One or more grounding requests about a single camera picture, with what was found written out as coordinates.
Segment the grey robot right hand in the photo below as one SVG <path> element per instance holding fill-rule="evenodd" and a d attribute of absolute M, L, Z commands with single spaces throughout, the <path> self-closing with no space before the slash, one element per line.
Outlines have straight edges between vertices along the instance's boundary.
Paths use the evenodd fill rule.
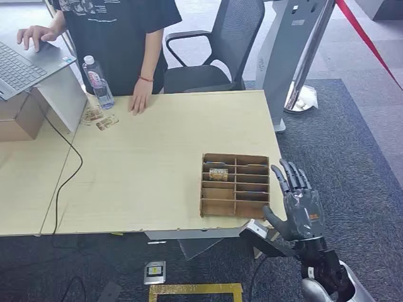
<path fill-rule="evenodd" d="M 283 195 L 287 219 L 283 221 L 269 206 L 263 208 L 264 217 L 284 239 L 288 241 L 312 240 L 324 233 L 323 207 L 318 192 L 312 187 L 306 173 L 293 162 L 280 159 L 283 174 L 278 167 L 271 165 Z"/>

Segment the person's right hand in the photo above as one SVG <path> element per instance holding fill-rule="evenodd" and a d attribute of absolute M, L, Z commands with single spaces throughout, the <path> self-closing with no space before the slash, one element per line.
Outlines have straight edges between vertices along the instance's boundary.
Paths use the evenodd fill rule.
<path fill-rule="evenodd" d="M 45 26 L 30 26 L 29 28 L 20 29 L 17 34 L 17 43 L 18 45 L 23 44 L 25 50 L 28 50 L 30 40 L 33 42 L 35 52 L 41 50 L 41 45 L 43 42 L 54 42 L 60 32 L 55 28 L 48 28 Z"/>

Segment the person's left hand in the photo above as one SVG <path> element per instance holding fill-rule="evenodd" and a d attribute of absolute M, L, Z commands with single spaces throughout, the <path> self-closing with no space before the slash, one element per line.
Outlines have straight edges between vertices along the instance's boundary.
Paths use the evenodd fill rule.
<path fill-rule="evenodd" d="M 143 113 L 148 104 L 149 97 L 152 94 L 153 81 L 140 77 L 134 86 L 133 95 L 128 102 L 128 110 L 133 115 Z"/>

